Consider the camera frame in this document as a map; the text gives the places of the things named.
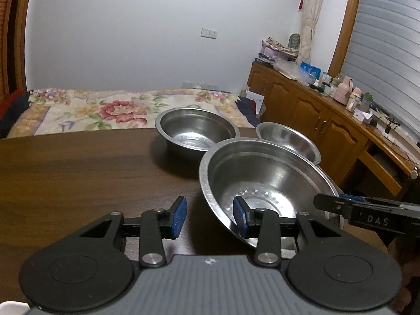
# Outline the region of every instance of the bowl rim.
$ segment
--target bowl rim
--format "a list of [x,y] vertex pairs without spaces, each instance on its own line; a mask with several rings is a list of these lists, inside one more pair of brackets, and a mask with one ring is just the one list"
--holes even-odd
[[275,141],[270,141],[270,140],[266,140],[266,139],[263,139],[262,138],[262,136],[261,136],[261,132],[260,132],[260,129],[261,128],[264,128],[264,127],[266,127],[266,126],[268,126],[268,125],[273,125],[273,126],[276,126],[276,127],[278,127],[278,128],[282,128],[282,129],[286,129],[286,130],[288,130],[288,131],[290,131],[291,133],[294,133],[294,134],[296,134],[297,136],[299,136],[299,137],[301,137],[302,139],[304,139],[306,142],[308,142],[308,144],[309,144],[309,146],[311,147],[311,149],[312,149],[312,151],[314,152],[314,154],[315,154],[315,159],[314,159],[314,161],[312,162],[314,165],[318,165],[318,164],[320,164],[320,162],[321,162],[321,153],[320,153],[320,151],[319,151],[319,149],[318,149],[318,147],[315,145],[315,143],[313,143],[310,139],[308,139],[308,137],[306,137],[304,134],[302,134],[301,132],[299,132],[299,131],[297,131],[296,129],[293,129],[293,128],[291,128],[291,127],[288,127],[288,126],[286,126],[286,125],[284,125],[284,124],[281,124],[281,123],[275,123],[275,122],[262,122],[262,123],[260,123],[259,125],[257,125],[257,128],[255,129],[255,131],[257,132],[257,135],[258,135],[258,137],[260,138],[260,139],[262,139],[262,140],[265,140],[265,141],[269,141],[269,142],[272,142],[272,143],[275,143],[275,144],[278,144],[278,145],[282,145],[281,143],[277,143],[277,142],[275,142]]
[[223,148],[224,146],[226,146],[226,145],[228,145],[232,142],[239,142],[239,141],[251,141],[251,142],[266,143],[267,145],[274,146],[274,147],[277,147],[277,148],[281,148],[282,150],[286,150],[289,153],[291,153],[295,156],[298,156],[302,160],[309,163],[312,166],[312,168],[314,168],[316,170],[316,172],[324,178],[326,183],[331,188],[331,190],[333,192],[333,195],[335,197],[339,196],[337,190],[335,189],[335,186],[333,185],[330,178],[324,173],[324,171],[322,171],[317,165],[313,164],[310,160],[308,160],[304,156],[297,154],[295,151],[290,150],[289,148],[287,148],[285,146],[282,146],[281,144],[277,144],[277,143],[274,143],[274,142],[271,142],[271,141],[258,139],[258,138],[254,138],[254,137],[240,137],[240,138],[234,138],[234,139],[227,139],[227,140],[224,140],[224,141],[221,141],[221,142],[215,144],[204,154],[204,156],[203,156],[203,158],[201,159],[201,162],[200,162],[200,166],[199,166],[199,169],[198,169],[198,178],[199,178],[199,181],[200,181],[201,191],[204,195],[204,199],[206,200],[207,204],[209,205],[209,207],[211,208],[211,210],[215,214],[215,216],[218,218],[218,220],[228,230],[230,230],[236,237],[238,237],[239,239],[241,239],[242,241],[244,241],[248,245],[250,245],[252,247],[256,247],[252,243],[251,239],[244,239],[240,236],[237,225],[227,216],[227,214],[223,211],[223,209],[220,207],[219,203],[217,202],[216,198],[214,197],[213,192],[212,192],[211,187],[210,187],[209,178],[208,178],[208,166],[209,166],[211,158],[214,156],[214,154],[218,150]]
[[189,144],[184,144],[184,143],[175,141],[173,137],[169,136],[163,130],[162,125],[160,124],[163,116],[165,116],[166,114],[169,114],[170,112],[174,112],[174,111],[177,111],[177,110],[196,110],[196,111],[201,111],[201,112],[204,112],[204,113],[208,112],[209,114],[214,114],[216,116],[219,116],[220,118],[223,118],[224,120],[226,120],[230,124],[230,126],[234,129],[234,131],[235,131],[235,137],[234,138],[241,137],[241,133],[239,132],[239,128],[236,126],[236,124],[234,124],[232,121],[228,120],[226,117],[221,116],[220,114],[216,114],[215,112],[205,110],[205,109],[199,109],[199,108],[177,107],[177,108],[172,108],[172,109],[165,110],[164,112],[161,112],[155,120],[155,127],[156,127],[156,130],[158,131],[158,133],[160,135],[162,135],[165,138],[165,140],[167,140],[167,141],[169,141],[173,144],[176,144],[177,146],[187,148],[187,149],[192,149],[192,150],[195,150],[195,151],[202,151],[202,152],[205,152],[205,151],[209,150],[209,148],[191,146]]

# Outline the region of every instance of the cabinet door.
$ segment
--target cabinet door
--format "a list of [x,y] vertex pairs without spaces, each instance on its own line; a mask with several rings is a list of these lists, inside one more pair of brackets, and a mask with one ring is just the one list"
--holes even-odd
[[248,83],[249,90],[258,94],[261,94],[267,85],[268,73],[254,64],[251,72],[249,73]]
[[267,110],[262,115],[262,121],[281,123],[290,127],[297,103],[297,93],[293,85],[274,79],[270,93],[264,99]]
[[363,151],[367,138],[336,113],[331,112],[320,129],[318,149],[321,152],[320,167],[340,185],[350,168]]
[[320,127],[328,117],[328,109],[307,91],[299,91],[290,127],[309,137],[315,144]]

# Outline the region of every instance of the metal bowl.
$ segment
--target metal bowl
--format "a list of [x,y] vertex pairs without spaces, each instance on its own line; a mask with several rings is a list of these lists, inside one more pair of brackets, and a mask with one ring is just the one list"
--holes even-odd
[[231,121],[203,109],[170,109],[159,114],[155,125],[172,151],[190,159],[201,159],[215,143],[240,137]]
[[307,158],[318,165],[321,162],[321,153],[314,143],[305,135],[283,124],[264,122],[257,126],[257,135],[260,139],[271,141]]
[[[213,146],[203,156],[199,179],[204,197],[219,220],[242,239],[233,217],[233,199],[241,195],[251,208],[272,209],[295,218],[301,211],[321,218],[338,218],[317,210],[317,193],[338,196],[328,177],[312,162],[281,145],[242,137]],[[256,247],[257,239],[242,239]],[[282,255],[295,254],[294,240],[282,239]]]

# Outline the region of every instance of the blue package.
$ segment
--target blue package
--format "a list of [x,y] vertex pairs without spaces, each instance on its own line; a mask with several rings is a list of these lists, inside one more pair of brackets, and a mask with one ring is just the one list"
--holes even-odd
[[300,64],[300,68],[304,70],[307,74],[312,74],[315,77],[315,79],[319,79],[319,77],[321,76],[321,69],[309,65],[308,63],[302,62],[302,64]]

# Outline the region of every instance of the gray ribbed panel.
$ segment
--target gray ribbed panel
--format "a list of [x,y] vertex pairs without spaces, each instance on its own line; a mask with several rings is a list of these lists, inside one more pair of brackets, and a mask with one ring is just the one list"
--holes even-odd
[[[332,315],[294,293],[281,273],[256,267],[246,256],[174,256],[166,267],[146,270],[131,290],[91,315]],[[28,315],[47,315],[39,309]],[[392,315],[384,307],[364,315]]]
[[360,0],[342,73],[420,135],[420,0]]

